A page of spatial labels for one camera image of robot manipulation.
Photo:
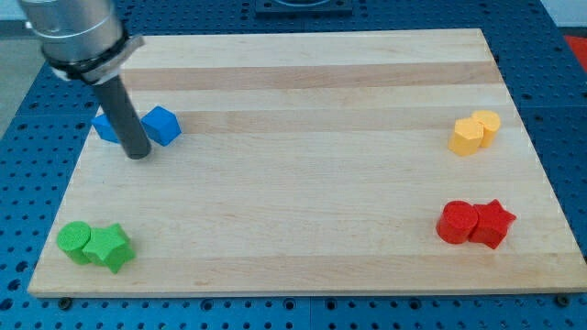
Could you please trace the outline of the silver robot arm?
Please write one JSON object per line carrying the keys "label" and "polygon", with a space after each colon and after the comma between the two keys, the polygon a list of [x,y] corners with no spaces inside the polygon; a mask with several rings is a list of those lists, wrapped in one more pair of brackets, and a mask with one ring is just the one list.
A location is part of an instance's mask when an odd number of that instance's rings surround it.
{"label": "silver robot arm", "polygon": [[119,73],[143,44],[132,36],[111,0],[19,0],[42,55],[61,79],[91,86],[114,133],[132,160],[151,152],[147,133]]}

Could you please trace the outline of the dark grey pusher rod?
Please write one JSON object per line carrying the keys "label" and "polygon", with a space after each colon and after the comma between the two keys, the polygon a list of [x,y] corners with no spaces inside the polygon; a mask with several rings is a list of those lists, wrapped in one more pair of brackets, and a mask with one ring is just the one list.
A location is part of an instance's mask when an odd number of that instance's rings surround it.
{"label": "dark grey pusher rod", "polygon": [[148,135],[120,77],[95,84],[93,90],[126,156],[132,160],[147,157],[151,152]]}

